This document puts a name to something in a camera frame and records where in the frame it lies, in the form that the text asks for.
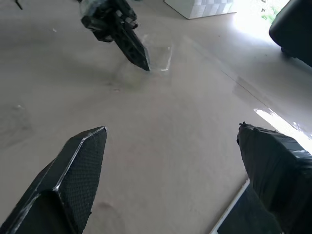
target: robotic arm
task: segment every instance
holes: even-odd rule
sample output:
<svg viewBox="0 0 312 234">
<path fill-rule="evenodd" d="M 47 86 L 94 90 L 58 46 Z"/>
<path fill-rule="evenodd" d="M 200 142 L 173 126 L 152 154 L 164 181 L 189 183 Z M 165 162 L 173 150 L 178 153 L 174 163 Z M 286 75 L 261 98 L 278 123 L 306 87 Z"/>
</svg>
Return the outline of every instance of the robotic arm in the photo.
<svg viewBox="0 0 312 234">
<path fill-rule="evenodd" d="M 126 0 L 77 0 L 82 12 L 82 24 L 103 42 L 115 41 L 127 59 L 145 71 L 150 71 L 149 55 L 136 36 L 137 15 Z"/>
</svg>

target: concrete floor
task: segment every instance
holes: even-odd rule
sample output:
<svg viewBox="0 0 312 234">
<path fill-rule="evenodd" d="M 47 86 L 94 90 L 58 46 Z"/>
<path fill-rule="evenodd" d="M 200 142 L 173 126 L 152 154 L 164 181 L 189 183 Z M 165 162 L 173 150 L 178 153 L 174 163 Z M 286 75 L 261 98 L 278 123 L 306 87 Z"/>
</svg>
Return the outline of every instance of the concrete floor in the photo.
<svg viewBox="0 0 312 234">
<path fill-rule="evenodd" d="M 169 71 L 146 73 L 83 28 L 75 1 L 20 2 L 0 3 L 0 222 L 69 137 L 105 125 L 85 232 L 205 234 L 247 178 L 238 124 L 270 128 L 254 108 L 312 129 L 311 68 L 235 14 L 185 20 L 162 0 L 133 3 L 138 34 L 173 46 Z"/>
</svg>

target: floor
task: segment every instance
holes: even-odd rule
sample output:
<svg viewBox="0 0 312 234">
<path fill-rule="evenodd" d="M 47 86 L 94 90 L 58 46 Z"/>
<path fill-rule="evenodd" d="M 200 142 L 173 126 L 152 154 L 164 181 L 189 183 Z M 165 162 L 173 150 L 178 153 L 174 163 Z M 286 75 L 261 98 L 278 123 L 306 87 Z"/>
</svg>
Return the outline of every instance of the floor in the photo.
<svg viewBox="0 0 312 234">
<path fill-rule="evenodd" d="M 105 125 L 85 233 L 207 234 L 247 178 L 240 122 L 272 128 L 254 111 L 271 108 L 312 132 L 312 69 L 237 14 L 132 2 L 147 73 L 96 41 L 75 1 L 20 2 L 0 3 L 0 222 L 69 137 Z"/>
</svg>

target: transparent plastic object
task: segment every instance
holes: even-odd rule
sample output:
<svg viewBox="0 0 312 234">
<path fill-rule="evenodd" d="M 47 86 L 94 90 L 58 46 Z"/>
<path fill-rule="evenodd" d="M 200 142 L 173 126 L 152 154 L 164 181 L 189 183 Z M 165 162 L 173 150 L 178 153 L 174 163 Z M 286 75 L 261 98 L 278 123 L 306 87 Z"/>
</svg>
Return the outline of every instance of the transparent plastic object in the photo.
<svg viewBox="0 0 312 234">
<path fill-rule="evenodd" d="M 173 55 L 173 42 L 169 29 L 157 21 L 140 18 L 136 34 L 148 51 L 151 72 L 167 73 Z"/>
</svg>

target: black furniture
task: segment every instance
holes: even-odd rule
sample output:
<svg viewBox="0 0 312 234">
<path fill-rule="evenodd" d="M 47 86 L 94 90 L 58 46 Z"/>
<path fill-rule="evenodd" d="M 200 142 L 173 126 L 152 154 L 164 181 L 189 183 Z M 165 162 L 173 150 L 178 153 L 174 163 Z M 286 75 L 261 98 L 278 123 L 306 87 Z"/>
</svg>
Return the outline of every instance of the black furniture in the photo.
<svg viewBox="0 0 312 234">
<path fill-rule="evenodd" d="M 277 14 L 269 34 L 286 56 L 312 66 L 312 1 L 290 0 Z"/>
</svg>

